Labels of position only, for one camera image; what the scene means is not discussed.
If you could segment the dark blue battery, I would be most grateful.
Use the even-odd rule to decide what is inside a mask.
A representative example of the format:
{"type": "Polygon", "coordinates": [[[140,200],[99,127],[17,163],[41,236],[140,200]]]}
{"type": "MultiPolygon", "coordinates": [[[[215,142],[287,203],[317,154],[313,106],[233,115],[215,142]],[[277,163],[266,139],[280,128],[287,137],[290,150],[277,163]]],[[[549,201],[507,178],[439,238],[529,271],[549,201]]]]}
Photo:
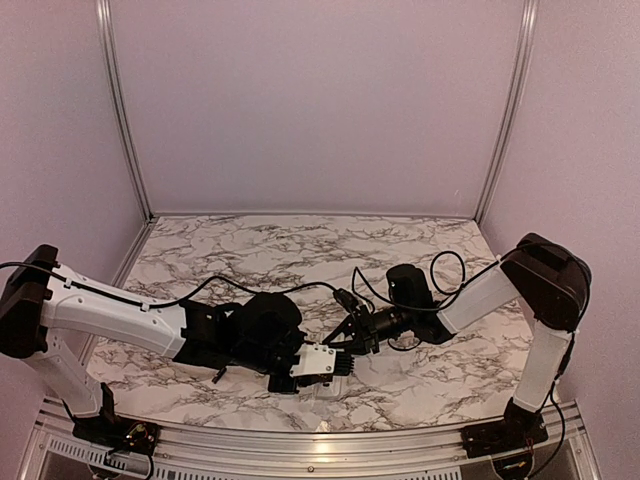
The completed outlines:
{"type": "Polygon", "coordinates": [[[227,372],[227,367],[221,368],[212,378],[212,382],[214,384],[217,384],[222,379],[222,377],[226,374],[226,372],[227,372]]]}

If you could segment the white air conditioner remote control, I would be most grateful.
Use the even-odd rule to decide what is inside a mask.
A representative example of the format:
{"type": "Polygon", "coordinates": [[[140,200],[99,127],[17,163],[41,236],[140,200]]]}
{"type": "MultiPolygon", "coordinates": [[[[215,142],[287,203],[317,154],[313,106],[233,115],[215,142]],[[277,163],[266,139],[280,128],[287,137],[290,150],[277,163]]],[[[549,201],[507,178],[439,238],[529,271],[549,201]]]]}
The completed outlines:
{"type": "Polygon", "coordinates": [[[344,378],[348,376],[313,375],[308,376],[317,399],[333,399],[341,394],[344,378]]]}

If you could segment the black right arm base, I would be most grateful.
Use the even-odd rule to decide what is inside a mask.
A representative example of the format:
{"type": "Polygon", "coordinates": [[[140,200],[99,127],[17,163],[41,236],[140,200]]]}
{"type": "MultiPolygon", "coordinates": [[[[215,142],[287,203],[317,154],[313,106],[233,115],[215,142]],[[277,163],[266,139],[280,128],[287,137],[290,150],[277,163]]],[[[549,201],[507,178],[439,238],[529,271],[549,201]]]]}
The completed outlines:
{"type": "Polygon", "coordinates": [[[463,448],[469,458],[531,447],[548,440],[542,407],[527,410],[511,398],[499,420],[463,427],[463,448]]]}

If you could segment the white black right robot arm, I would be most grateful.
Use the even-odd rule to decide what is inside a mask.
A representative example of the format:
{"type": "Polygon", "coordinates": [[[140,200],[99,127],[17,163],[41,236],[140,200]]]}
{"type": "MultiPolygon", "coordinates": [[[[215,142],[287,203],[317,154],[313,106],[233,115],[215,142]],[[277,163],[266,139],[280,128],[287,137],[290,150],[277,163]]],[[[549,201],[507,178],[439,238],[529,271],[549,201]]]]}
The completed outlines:
{"type": "Polygon", "coordinates": [[[515,320],[529,350],[495,438],[506,448],[519,446],[534,431],[531,415],[543,407],[569,362],[591,297],[588,265],[567,248],[528,233],[441,301],[433,296],[432,274],[412,264],[392,267],[386,281],[383,309],[370,310],[351,292],[338,294],[348,315],[325,344],[367,355],[405,332],[420,342],[442,345],[476,322],[498,316],[515,320]]]}

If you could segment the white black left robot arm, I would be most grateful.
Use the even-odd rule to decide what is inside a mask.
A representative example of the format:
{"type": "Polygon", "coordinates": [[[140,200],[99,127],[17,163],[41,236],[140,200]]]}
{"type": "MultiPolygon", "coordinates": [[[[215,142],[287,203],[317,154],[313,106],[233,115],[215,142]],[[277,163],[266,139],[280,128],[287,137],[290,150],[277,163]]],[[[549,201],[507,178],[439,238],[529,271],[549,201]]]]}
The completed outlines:
{"type": "Polygon", "coordinates": [[[281,293],[257,293],[244,304],[217,306],[192,298],[163,302],[92,281],[60,264],[41,245],[11,275],[1,294],[1,352],[38,372],[73,419],[106,445],[125,438],[109,388],[92,378],[62,339],[86,332],[144,348],[174,362],[221,371],[250,369],[276,392],[295,391],[311,377],[333,373],[328,350],[309,343],[302,315],[281,293]]]}

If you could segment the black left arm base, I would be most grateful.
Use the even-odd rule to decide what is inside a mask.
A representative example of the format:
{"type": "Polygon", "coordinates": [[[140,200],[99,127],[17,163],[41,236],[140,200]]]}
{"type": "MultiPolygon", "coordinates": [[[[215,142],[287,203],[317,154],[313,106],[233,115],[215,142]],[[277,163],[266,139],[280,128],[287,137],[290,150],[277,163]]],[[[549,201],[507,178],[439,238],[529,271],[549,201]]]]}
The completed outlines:
{"type": "Polygon", "coordinates": [[[158,424],[118,415],[111,389],[100,384],[102,404],[92,417],[71,415],[74,437],[109,447],[111,452],[133,452],[145,456],[154,454],[160,427],[158,424]]]}

